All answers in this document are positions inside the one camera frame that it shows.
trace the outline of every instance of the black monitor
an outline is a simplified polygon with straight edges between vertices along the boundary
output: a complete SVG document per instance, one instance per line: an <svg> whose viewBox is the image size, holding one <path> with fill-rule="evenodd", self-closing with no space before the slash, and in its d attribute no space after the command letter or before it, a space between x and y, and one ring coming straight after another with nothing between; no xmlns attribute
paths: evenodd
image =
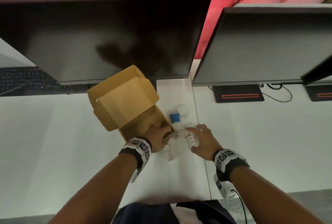
<svg viewBox="0 0 332 224"><path fill-rule="evenodd" d="M210 0L1 0L0 37L60 84L187 78Z"/></svg>
<svg viewBox="0 0 332 224"><path fill-rule="evenodd" d="M331 56L332 8L224 8L192 83L303 83Z"/></svg>

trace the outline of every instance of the cardboard box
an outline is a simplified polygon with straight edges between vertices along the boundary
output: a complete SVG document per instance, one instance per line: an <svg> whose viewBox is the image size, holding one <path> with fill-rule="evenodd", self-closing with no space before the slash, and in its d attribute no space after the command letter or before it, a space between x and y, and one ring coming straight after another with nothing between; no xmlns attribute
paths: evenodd
<svg viewBox="0 0 332 224"><path fill-rule="evenodd" d="M171 126L155 105L159 100L156 90L134 65L90 88L87 93L102 125L108 131L119 129L125 141L141 136L152 124Z"/></svg>

